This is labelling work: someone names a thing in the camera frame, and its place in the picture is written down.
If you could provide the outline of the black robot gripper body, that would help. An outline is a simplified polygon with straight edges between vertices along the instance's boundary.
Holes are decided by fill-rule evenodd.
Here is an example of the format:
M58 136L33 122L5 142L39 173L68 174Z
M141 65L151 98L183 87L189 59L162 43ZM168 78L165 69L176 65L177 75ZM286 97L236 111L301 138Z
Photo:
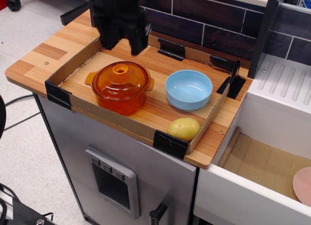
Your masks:
M151 24L147 20L147 12L139 6L140 0L89 0L92 8L91 16L95 27L102 24L114 23L122 28L123 38L127 37L127 30L148 28Z

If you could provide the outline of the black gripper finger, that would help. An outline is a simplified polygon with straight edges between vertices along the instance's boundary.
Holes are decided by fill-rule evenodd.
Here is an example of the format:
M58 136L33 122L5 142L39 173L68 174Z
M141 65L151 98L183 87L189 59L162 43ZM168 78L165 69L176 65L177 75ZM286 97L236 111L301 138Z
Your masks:
M148 45L148 28L127 30L131 54L140 54Z
M114 23L102 24L98 27L100 42L107 50L112 50L123 38L122 28Z

